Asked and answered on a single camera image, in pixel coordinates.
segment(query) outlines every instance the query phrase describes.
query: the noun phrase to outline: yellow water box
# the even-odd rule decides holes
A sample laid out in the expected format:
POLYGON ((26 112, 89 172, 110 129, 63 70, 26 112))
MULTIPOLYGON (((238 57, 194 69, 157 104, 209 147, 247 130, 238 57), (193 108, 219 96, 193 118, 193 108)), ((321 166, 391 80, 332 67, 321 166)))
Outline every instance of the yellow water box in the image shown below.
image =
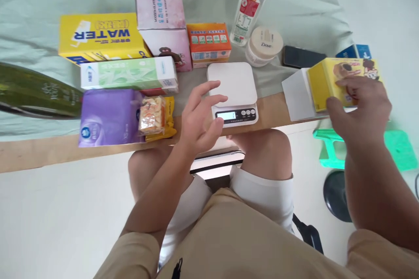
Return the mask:
POLYGON ((327 98, 338 98, 344 107, 357 105, 356 95, 335 84, 347 76, 366 76, 382 82, 377 62, 371 59, 326 58, 307 71, 316 112, 326 110, 327 98))
POLYGON ((61 16, 58 54, 77 65, 152 57, 136 13, 61 16))

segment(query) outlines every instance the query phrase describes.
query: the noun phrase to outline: purple tissue pack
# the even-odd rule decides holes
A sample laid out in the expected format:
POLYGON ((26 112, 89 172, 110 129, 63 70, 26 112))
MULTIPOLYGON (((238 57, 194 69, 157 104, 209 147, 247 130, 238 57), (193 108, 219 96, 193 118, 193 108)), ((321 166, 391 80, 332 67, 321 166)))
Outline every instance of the purple tissue pack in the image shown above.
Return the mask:
POLYGON ((145 143, 138 135, 143 95, 133 89, 92 89, 83 95, 79 147, 145 143))

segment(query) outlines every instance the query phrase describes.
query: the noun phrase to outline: beige shirt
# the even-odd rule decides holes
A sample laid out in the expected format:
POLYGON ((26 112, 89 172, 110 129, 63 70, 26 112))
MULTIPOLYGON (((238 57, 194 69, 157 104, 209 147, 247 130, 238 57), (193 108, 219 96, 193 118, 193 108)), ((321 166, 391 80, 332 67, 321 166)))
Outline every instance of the beige shirt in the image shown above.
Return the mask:
MULTIPOLYGON (((96 279, 154 278, 159 246, 148 234, 118 239, 96 279)), ((157 274, 196 278, 419 278, 419 254, 367 230, 354 232, 342 267, 221 189, 157 274)))

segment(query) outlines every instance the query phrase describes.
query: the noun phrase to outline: white jar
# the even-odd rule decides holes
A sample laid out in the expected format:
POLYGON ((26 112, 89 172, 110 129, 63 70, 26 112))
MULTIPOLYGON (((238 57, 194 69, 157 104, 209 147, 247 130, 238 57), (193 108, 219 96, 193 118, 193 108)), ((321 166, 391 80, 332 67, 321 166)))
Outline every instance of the white jar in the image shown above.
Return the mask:
POLYGON ((271 62, 282 50, 284 41, 281 35, 266 27, 255 28, 246 47, 246 59, 254 67, 261 67, 271 62))

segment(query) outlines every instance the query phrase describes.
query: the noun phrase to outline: pink box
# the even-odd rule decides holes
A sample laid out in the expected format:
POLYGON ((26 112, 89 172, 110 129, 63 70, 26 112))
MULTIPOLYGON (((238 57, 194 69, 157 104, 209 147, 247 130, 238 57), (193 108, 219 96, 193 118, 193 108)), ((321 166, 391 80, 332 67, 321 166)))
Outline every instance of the pink box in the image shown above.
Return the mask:
POLYGON ((171 56, 177 72, 192 71, 182 0, 136 0, 138 30, 155 57, 171 56))

